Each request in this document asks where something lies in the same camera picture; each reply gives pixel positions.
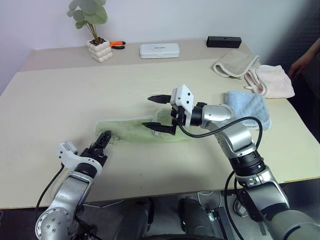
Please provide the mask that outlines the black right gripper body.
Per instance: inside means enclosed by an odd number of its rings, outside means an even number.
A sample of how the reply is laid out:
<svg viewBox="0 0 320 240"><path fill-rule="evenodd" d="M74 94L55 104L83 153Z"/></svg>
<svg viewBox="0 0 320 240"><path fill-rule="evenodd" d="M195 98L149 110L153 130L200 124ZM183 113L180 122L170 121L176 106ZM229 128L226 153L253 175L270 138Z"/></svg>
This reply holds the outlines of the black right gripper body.
<svg viewBox="0 0 320 240"><path fill-rule="evenodd" d="M184 126L186 124L186 114L185 109L182 106L177 106L176 108L171 108L171 117L172 117L172 125L181 125Z"/></svg>

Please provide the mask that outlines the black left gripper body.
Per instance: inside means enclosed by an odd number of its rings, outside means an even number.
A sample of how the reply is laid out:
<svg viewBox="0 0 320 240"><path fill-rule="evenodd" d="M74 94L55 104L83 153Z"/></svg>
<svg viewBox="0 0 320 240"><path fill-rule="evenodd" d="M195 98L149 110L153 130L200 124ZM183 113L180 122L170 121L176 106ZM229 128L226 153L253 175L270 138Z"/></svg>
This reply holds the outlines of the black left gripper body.
<svg viewBox="0 0 320 240"><path fill-rule="evenodd" d="M104 154L103 148L86 148L80 156L93 159L95 162L99 163L101 167L104 166L108 159L108 156Z"/></svg>

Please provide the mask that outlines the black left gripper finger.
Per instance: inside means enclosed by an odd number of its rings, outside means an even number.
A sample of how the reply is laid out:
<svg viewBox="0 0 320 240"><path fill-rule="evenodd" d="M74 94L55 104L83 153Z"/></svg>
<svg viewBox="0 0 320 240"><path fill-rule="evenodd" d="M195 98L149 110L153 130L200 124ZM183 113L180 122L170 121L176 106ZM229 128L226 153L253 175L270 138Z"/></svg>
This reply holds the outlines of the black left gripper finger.
<svg viewBox="0 0 320 240"><path fill-rule="evenodd" d="M101 133L97 140L92 143L89 147L90 150L96 150L96 149L104 149L105 148L105 134Z"/></svg>
<svg viewBox="0 0 320 240"><path fill-rule="evenodd" d="M104 133L104 146L106 148L106 146L108 145L109 141L111 140L112 132L110 130L106 130L106 131L104 131L102 133Z"/></svg>

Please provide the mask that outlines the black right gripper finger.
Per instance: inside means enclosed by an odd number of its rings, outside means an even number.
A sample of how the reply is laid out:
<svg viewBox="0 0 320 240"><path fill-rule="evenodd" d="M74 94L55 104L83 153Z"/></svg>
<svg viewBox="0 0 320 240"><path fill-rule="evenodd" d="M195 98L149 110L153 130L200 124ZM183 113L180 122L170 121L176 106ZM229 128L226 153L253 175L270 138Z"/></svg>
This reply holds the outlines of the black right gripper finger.
<svg viewBox="0 0 320 240"><path fill-rule="evenodd" d="M168 104L171 102L171 95L161 94L154 95L147 98L149 101L158 103L158 104Z"/></svg>
<svg viewBox="0 0 320 240"><path fill-rule="evenodd" d="M177 120L172 119L171 125L162 125L160 122L143 122L143 126L161 133L171 134L173 136L176 135L176 129L177 129Z"/></svg>

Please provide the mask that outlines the light green towel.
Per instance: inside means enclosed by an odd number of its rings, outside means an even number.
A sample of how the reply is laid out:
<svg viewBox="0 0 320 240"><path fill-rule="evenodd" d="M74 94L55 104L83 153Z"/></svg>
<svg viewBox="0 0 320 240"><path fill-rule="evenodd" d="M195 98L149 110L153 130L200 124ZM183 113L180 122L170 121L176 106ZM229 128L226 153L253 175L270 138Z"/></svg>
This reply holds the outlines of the light green towel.
<svg viewBox="0 0 320 240"><path fill-rule="evenodd" d="M105 119L97 122L95 134L98 136L102 132L111 131L111 143L113 145L120 143L131 144L170 144L186 143L192 140L185 135L179 128L176 134L163 133L151 130L143 125L146 122L157 122L169 126L171 124L171 109L160 108L152 115L140 116L127 119Z"/></svg>

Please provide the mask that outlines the light blue towel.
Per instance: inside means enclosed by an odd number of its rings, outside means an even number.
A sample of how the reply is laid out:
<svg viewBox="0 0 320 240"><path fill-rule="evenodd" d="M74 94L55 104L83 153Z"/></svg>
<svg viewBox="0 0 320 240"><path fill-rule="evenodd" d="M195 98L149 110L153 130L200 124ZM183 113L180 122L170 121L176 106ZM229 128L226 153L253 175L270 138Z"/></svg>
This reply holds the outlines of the light blue towel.
<svg viewBox="0 0 320 240"><path fill-rule="evenodd" d="M271 127L271 118L267 102L262 95L242 91L228 91L225 94L225 104L228 105L237 119L255 117L264 131Z"/></svg>

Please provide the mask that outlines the beige towel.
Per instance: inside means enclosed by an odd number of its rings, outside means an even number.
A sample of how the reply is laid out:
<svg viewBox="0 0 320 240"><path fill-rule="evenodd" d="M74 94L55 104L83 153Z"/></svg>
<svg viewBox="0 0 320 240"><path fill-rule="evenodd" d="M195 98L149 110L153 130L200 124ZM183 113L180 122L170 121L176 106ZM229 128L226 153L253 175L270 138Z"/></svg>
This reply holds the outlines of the beige towel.
<svg viewBox="0 0 320 240"><path fill-rule="evenodd" d="M260 56L232 50L218 59L212 70L221 77L243 79L249 69L259 64Z"/></svg>

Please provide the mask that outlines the light pink towel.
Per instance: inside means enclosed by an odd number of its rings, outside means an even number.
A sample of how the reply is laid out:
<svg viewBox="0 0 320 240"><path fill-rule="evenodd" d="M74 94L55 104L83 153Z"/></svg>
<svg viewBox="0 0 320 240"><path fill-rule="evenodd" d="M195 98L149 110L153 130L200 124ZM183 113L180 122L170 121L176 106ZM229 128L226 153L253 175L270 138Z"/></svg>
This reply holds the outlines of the light pink towel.
<svg viewBox="0 0 320 240"><path fill-rule="evenodd" d="M252 67L244 75L246 89L266 99L288 99L295 96L292 82L280 65Z"/></svg>

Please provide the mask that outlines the bystander bare hand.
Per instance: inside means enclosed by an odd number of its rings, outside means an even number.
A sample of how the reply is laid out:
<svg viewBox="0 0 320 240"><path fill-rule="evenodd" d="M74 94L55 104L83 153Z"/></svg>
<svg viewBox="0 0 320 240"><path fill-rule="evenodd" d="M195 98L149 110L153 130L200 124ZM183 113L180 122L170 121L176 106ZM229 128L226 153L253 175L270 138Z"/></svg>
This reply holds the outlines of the bystander bare hand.
<svg viewBox="0 0 320 240"><path fill-rule="evenodd" d="M297 59L290 67L288 76L291 80L299 77L304 69L310 64L313 59L313 55L309 53L305 53L299 59Z"/></svg>

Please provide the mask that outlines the white flat tin case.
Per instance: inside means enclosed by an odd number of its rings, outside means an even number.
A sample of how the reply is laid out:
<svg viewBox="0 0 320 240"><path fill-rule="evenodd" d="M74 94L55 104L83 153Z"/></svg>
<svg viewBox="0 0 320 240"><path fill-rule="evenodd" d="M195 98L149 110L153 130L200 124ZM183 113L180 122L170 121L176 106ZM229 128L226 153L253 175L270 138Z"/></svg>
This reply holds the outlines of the white flat tin case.
<svg viewBox="0 0 320 240"><path fill-rule="evenodd" d="M141 59L178 58L180 48L177 43L141 44L139 53Z"/></svg>

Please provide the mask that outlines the white bubble plant pot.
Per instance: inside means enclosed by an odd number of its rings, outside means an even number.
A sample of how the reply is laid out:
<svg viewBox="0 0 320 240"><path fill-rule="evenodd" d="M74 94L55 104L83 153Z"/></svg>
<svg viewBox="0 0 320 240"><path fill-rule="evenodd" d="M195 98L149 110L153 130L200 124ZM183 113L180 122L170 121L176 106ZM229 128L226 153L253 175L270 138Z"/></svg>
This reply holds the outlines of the white bubble plant pot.
<svg viewBox="0 0 320 240"><path fill-rule="evenodd" d="M99 63L103 63L113 57L110 42L105 40L99 45L94 45L91 41L86 42L90 56Z"/></svg>

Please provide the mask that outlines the dark rounded leg cover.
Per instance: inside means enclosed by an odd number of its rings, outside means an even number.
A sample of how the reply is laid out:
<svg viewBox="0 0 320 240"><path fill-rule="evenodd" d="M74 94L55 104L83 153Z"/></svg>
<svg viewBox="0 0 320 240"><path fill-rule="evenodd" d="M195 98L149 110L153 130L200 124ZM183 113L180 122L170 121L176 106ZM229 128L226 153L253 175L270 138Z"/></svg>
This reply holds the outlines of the dark rounded leg cover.
<svg viewBox="0 0 320 240"><path fill-rule="evenodd" d="M202 204L193 198L181 198L178 212L182 230L185 232L183 240L213 240L215 231Z"/></svg>
<svg viewBox="0 0 320 240"><path fill-rule="evenodd" d="M137 200L122 218L113 240L140 240L144 238L153 218L153 201L149 198Z"/></svg>

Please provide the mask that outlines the black rectangular box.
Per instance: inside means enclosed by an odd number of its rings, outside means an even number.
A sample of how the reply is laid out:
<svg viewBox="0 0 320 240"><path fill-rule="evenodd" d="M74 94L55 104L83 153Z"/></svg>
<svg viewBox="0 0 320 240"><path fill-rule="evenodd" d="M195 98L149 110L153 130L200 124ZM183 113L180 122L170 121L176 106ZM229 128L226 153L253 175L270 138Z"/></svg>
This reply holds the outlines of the black rectangular box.
<svg viewBox="0 0 320 240"><path fill-rule="evenodd" d="M238 49L241 43L242 39L234 36L208 36L206 40L206 46L208 48Z"/></svg>

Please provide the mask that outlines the grey metal stand base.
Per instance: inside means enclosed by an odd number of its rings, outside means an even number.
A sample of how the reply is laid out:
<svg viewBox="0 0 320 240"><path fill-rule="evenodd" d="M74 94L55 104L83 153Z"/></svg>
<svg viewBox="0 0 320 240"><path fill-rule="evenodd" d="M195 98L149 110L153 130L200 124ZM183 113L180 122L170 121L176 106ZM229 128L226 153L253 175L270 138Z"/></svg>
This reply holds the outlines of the grey metal stand base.
<svg viewBox="0 0 320 240"><path fill-rule="evenodd" d="M236 240L223 203L222 192L220 190L198 192L197 199L207 212L215 236L225 240Z"/></svg>

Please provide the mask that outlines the green leafy plant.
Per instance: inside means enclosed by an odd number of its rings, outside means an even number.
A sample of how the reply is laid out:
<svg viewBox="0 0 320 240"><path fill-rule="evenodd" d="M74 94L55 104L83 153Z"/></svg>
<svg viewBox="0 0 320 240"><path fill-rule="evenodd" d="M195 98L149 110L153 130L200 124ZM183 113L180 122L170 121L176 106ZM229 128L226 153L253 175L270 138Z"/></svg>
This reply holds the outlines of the green leafy plant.
<svg viewBox="0 0 320 240"><path fill-rule="evenodd" d="M92 35L91 44L98 46L105 42L97 33L96 25L103 25L108 20L105 9L107 0L71 0L66 15L73 18L75 28L82 29L86 26Z"/></svg>

